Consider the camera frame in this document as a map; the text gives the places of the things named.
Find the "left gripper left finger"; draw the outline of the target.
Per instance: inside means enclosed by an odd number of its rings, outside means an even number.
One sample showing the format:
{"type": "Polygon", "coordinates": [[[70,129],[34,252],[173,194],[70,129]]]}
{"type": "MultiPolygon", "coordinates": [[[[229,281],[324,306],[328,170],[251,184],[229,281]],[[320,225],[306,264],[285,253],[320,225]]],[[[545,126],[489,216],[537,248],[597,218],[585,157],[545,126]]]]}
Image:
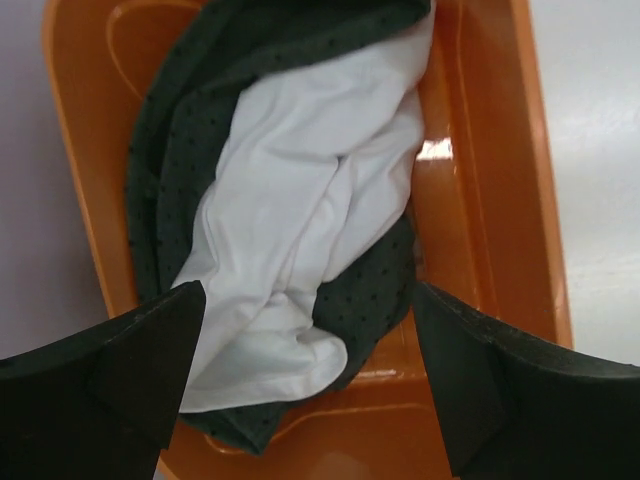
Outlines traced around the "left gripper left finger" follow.
{"type": "Polygon", "coordinates": [[[4,479],[151,479],[175,428],[205,293],[188,282],[1,362],[4,479]]]}

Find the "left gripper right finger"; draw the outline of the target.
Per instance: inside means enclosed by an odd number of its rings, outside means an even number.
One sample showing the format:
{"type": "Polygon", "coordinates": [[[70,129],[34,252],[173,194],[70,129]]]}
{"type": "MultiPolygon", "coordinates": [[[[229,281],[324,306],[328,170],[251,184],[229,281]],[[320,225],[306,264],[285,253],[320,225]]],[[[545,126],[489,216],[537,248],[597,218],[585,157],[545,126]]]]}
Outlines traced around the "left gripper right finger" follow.
{"type": "Polygon", "coordinates": [[[636,366],[548,342],[426,283],[413,309],[455,477],[638,477],[636,366]]]}

